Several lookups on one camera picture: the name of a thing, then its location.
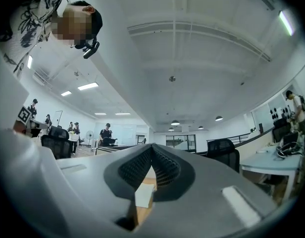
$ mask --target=paper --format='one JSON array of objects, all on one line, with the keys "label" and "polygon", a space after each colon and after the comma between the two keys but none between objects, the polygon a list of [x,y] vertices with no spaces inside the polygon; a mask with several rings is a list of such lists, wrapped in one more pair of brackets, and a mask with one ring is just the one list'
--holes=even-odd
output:
[{"label": "paper", "polygon": [[149,208],[149,202],[152,197],[154,184],[142,183],[135,192],[136,206]]}]

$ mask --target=patterned shirt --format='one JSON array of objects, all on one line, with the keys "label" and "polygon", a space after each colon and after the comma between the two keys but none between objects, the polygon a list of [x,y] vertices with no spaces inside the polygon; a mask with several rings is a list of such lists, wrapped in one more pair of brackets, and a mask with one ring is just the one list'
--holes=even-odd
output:
[{"label": "patterned shirt", "polygon": [[51,17],[62,0],[25,0],[11,15],[0,35],[0,55],[18,79],[31,49],[48,41]]}]

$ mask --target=ceiling light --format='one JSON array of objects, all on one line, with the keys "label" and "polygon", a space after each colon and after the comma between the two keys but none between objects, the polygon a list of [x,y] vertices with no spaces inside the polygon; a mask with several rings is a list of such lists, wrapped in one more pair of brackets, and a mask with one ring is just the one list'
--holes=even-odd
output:
[{"label": "ceiling light", "polygon": [[30,68],[32,66],[32,61],[33,61],[33,58],[32,56],[29,56],[28,57],[28,63],[27,63],[27,67]]},{"label": "ceiling light", "polygon": [[288,30],[290,36],[292,36],[292,35],[293,35],[292,27],[291,27],[291,25],[290,25],[290,23],[289,23],[287,17],[286,17],[285,14],[283,13],[283,11],[281,11],[281,12],[279,13],[279,17],[280,17],[280,19],[282,20],[282,22],[284,23],[285,27],[287,28],[287,30]]},{"label": "ceiling light", "polygon": [[96,83],[91,83],[91,84],[88,84],[88,85],[80,86],[80,87],[78,87],[78,89],[79,89],[80,91],[82,91],[82,90],[85,90],[85,89],[89,89],[89,88],[93,88],[93,87],[98,87],[98,86],[99,86],[99,85],[96,84]]},{"label": "ceiling light", "polygon": [[131,113],[115,113],[117,116],[125,116],[130,115]]},{"label": "ceiling light", "polygon": [[62,96],[66,96],[66,95],[69,95],[69,94],[71,94],[71,92],[70,91],[66,91],[65,93],[62,93],[61,95]]},{"label": "ceiling light", "polygon": [[216,121],[221,121],[221,120],[223,120],[223,117],[222,117],[222,116],[217,116],[217,117],[215,118],[215,120],[216,120]]},{"label": "ceiling light", "polygon": [[179,124],[180,124],[180,122],[178,122],[177,120],[173,120],[171,123],[171,125],[179,125]]}]

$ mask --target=white ceiling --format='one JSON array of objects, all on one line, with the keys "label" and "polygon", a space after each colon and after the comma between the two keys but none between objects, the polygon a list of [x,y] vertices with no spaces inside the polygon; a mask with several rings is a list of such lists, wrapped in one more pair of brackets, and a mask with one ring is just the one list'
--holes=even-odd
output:
[{"label": "white ceiling", "polygon": [[[103,16],[103,29],[98,35],[100,55],[114,73],[117,68],[112,66],[114,63],[109,63],[110,60],[123,57],[124,62],[127,61],[124,57],[128,50],[125,36],[121,32],[115,33],[122,41],[116,47],[120,54],[112,52],[114,47],[109,47],[107,37],[114,37],[113,22],[124,20],[121,25],[126,25],[128,38],[140,56],[139,70],[147,77],[149,95],[145,98],[153,103],[155,131],[167,131],[173,119],[189,125],[190,131],[197,130],[199,125],[213,126],[214,117],[219,115],[217,112],[222,110],[224,102],[235,92],[240,92],[241,82],[253,78],[260,68],[270,63],[268,59],[277,59],[283,41],[289,38],[278,18],[278,10],[270,11],[261,0],[110,1],[114,6],[106,2],[99,9]],[[123,16],[112,13],[114,11],[121,11]],[[117,21],[108,18],[117,15]],[[111,43],[118,43],[117,40],[112,38]],[[132,101],[132,110],[121,98],[126,96],[122,87],[117,92],[112,87],[114,82],[108,77],[106,80],[100,73],[101,66],[91,59],[83,59],[82,51],[50,40],[41,47],[37,45],[33,58],[33,67],[39,67],[47,74],[52,91],[57,94],[71,91],[73,94],[64,98],[81,110],[91,115],[131,112],[133,118],[138,117],[134,110],[143,113],[140,110],[143,100]],[[136,71],[134,67],[131,69],[131,73]],[[172,75],[176,81],[171,83],[169,77]],[[98,88],[77,90],[78,86],[94,81],[99,84]],[[134,82],[121,85],[124,90],[143,91]],[[244,101],[242,107],[225,107],[233,110],[228,118],[251,108],[246,105]]]}]

